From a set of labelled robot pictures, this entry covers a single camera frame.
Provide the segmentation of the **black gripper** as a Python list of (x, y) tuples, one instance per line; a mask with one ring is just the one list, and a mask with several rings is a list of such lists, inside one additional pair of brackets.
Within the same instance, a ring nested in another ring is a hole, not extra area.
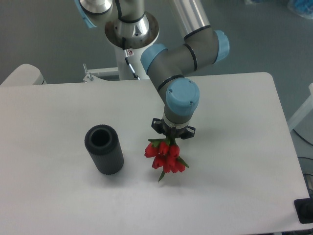
[(188, 126), (188, 124), (178, 124), (174, 126), (167, 125), (162, 123), (161, 119), (153, 118), (151, 127), (159, 134), (164, 134), (173, 139), (190, 139), (195, 136), (196, 129), (195, 127)]

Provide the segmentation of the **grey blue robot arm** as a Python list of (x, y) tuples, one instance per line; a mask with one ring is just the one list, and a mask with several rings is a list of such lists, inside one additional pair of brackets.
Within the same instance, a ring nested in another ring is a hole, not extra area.
[(89, 28), (102, 26), (117, 50), (121, 79), (150, 79), (164, 103), (161, 119), (152, 128), (171, 138), (188, 139), (196, 129), (189, 125), (200, 92), (186, 75), (224, 59), (229, 40), (213, 30), (199, 0), (171, 0), (183, 45), (169, 50), (157, 44), (159, 26), (142, 0), (77, 0), (75, 5)]

